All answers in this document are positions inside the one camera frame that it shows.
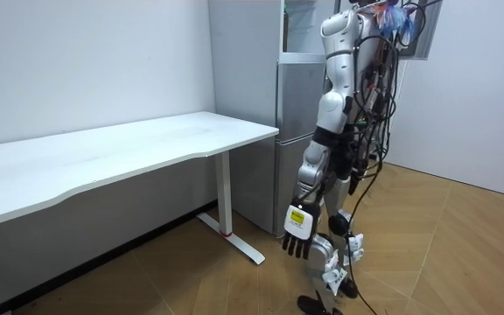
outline desk foot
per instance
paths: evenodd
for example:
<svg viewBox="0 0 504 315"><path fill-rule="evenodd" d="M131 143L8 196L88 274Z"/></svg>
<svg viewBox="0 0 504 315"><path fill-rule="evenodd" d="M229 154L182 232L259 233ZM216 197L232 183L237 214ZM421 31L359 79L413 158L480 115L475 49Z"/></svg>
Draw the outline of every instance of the desk foot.
<svg viewBox="0 0 504 315"><path fill-rule="evenodd" d="M211 227L217 233L223 236L219 230L219 222L217 222L214 218L210 217L205 213L202 213L198 215L198 219L202 220L209 227ZM244 255L248 256L248 258L250 258L250 260L255 264L259 265L260 263L263 263L264 260L266 260L266 257L260 254L259 251L257 251L252 246L248 245L245 241L243 241L240 237L236 236L234 233L231 233L230 236L223 236L223 238L231 242L231 244L235 245L242 253L244 253Z"/></svg>

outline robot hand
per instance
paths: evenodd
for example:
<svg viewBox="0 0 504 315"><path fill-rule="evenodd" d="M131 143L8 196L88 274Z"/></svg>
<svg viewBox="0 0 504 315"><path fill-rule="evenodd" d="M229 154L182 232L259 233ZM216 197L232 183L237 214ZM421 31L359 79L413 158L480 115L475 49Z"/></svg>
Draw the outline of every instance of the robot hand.
<svg viewBox="0 0 504 315"><path fill-rule="evenodd" d="M295 198L287 210L285 216L285 236L283 237L283 249L296 258L301 256L308 259L308 253L312 244L312 237L316 234L316 226L320 217L319 202L305 204Z"/></svg>

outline wooden floor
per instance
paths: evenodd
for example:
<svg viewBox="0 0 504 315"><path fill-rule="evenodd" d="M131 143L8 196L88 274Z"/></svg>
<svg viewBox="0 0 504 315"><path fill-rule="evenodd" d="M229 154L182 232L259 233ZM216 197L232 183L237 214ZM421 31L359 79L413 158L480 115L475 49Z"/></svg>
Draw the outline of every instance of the wooden floor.
<svg viewBox="0 0 504 315"><path fill-rule="evenodd" d="M379 314L504 314L504 195L386 165L355 221L366 250L355 280ZM16 314L300 314L297 296L313 296L304 262L237 215L234 230L261 266L193 220Z"/></svg>

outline desk leg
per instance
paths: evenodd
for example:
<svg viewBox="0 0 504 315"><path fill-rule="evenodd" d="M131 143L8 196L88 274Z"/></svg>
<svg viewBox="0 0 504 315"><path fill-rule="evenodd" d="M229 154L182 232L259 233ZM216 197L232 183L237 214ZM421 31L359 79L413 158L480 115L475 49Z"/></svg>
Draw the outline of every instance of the desk leg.
<svg viewBox="0 0 504 315"><path fill-rule="evenodd" d="M240 237L233 234L233 215L231 207L231 174L229 167L228 151L215 156L215 169L217 172L217 200L219 201L219 221L202 213L198 218L209 227L219 232L225 239L235 245L244 255L256 264L262 263L266 258L248 245Z"/></svg>

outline white wall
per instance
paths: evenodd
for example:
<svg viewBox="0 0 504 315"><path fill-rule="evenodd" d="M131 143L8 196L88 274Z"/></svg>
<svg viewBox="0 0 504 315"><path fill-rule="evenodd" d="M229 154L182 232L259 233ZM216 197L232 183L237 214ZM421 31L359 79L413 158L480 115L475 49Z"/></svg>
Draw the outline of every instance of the white wall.
<svg viewBox="0 0 504 315"><path fill-rule="evenodd" d="M504 13L444 1L429 60L409 61L388 161L504 193Z"/></svg>
<svg viewBox="0 0 504 315"><path fill-rule="evenodd" d="M214 110L207 0L0 0L0 143Z"/></svg>
<svg viewBox="0 0 504 315"><path fill-rule="evenodd" d="M214 111L208 19L207 0L0 0L0 143ZM0 303L214 200L213 170L187 161L0 224Z"/></svg>

